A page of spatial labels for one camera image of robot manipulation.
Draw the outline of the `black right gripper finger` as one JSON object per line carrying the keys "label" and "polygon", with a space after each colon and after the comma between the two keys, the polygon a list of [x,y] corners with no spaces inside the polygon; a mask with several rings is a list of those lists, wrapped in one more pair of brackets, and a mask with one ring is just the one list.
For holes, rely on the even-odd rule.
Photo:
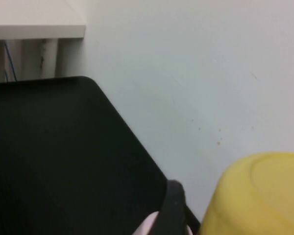
{"label": "black right gripper finger", "polygon": [[167,181],[162,207],[153,222],[152,235],[197,235],[201,223],[186,205],[185,191],[176,180]]}

